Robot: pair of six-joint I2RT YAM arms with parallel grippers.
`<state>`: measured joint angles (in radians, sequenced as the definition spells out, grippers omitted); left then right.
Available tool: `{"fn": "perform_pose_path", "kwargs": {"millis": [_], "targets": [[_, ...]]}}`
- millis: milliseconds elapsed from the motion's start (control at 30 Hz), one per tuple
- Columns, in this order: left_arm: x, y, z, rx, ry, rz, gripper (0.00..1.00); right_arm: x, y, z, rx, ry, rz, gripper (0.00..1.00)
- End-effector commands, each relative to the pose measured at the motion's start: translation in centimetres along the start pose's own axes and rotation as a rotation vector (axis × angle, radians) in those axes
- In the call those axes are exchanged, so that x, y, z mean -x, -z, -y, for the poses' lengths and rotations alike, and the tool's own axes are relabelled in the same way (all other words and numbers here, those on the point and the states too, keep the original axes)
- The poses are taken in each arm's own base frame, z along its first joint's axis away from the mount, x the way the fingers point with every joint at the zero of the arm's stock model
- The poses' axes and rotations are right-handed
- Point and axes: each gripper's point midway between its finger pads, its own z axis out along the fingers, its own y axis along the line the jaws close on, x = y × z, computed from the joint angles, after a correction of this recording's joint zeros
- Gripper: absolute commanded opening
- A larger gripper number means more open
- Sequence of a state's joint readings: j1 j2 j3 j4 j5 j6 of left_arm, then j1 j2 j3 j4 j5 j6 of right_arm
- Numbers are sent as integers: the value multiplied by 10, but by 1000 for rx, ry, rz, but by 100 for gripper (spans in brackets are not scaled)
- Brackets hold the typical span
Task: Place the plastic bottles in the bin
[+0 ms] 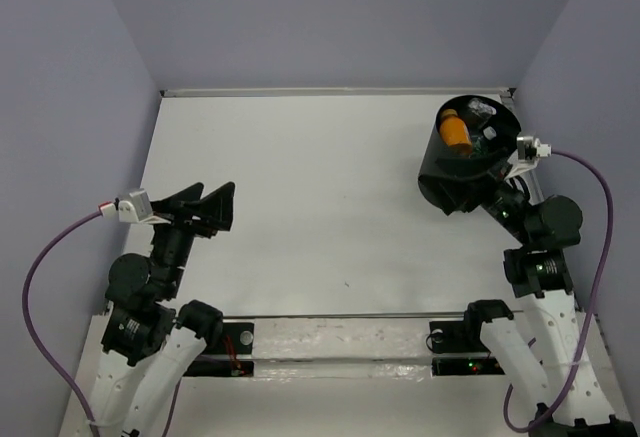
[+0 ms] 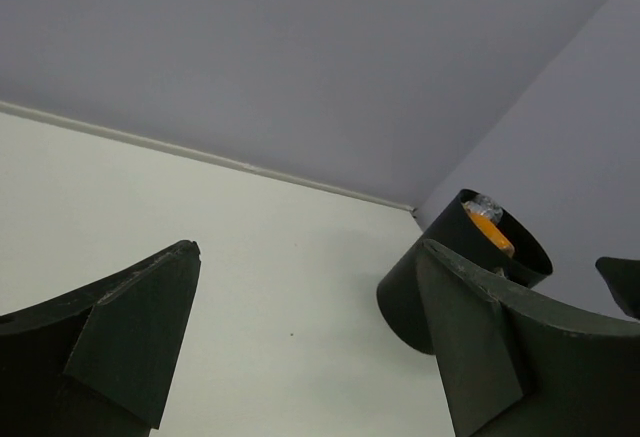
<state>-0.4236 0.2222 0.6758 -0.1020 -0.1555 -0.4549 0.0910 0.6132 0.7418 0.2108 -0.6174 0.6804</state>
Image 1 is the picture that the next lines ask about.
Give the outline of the clear bottle white green label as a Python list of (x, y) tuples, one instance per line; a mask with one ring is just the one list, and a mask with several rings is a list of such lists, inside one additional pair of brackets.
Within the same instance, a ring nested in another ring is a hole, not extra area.
[(491, 153), (491, 142), (496, 138), (497, 133), (493, 127), (486, 126), (482, 130), (472, 132), (470, 136), (472, 156), (481, 157)]

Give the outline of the orange plastic bottle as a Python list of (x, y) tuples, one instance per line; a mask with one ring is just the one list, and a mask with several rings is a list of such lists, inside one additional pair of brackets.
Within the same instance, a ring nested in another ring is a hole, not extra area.
[(468, 128), (456, 110), (445, 109), (440, 115), (439, 124), (439, 135), (448, 148), (462, 156), (472, 153)]

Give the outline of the clear bottle blue white cap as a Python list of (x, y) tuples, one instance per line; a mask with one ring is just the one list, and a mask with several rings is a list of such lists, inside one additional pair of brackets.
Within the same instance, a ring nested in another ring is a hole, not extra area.
[(473, 98), (467, 104), (468, 120), (474, 125), (484, 125), (496, 114), (497, 110), (495, 107), (479, 98)]

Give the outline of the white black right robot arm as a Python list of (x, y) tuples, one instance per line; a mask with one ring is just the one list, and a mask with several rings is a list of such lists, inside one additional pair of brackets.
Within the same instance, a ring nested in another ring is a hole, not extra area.
[(634, 424), (616, 415), (586, 349), (595, 309), (576, 308), (564, 251), (581, 241), (580, 207), (562, 195), (533, 204), (508, 183), (560, 153), (538, 140), (480, 157), (460, 144), (429, 144), (418, 185), (447, 215), (482, 208), (520, 245), (505, 251), (503, 267), (532, 340), (498, 299), (470, 303), (460, 325), (462, 341), (489, 350), (509, 380), (505, 425), (526, 436), (635, 436)]

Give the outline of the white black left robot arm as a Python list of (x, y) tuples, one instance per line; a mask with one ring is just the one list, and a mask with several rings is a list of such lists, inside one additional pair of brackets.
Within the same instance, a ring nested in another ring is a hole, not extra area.
[(221, 340), (223, 314), (192, 300), (175, 310), (195, 239), (230, 231), (236, 186), (196, 182), (152, 201), (142, 188), (103, 204), (103, 215), (153, 229), (149, 251), (119, 256), (108, 272), (111, 305), (89, 397), (91, 436), (142, 436), (189, 365)]

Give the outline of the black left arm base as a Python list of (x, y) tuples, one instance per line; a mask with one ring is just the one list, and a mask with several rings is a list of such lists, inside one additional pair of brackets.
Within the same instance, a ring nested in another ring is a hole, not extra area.
[(254, 323), (224, 323), (221, 337), (188, 367), (185, 377), (248, 378), (254, 375)]

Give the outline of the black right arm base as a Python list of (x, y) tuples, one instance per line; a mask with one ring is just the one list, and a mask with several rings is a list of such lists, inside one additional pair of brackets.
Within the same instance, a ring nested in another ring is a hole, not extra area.
[(497, 376), (504, 370), (478, 337), (471, 336), (462, 320), (429, 323), (425, 338), (434, 377)]

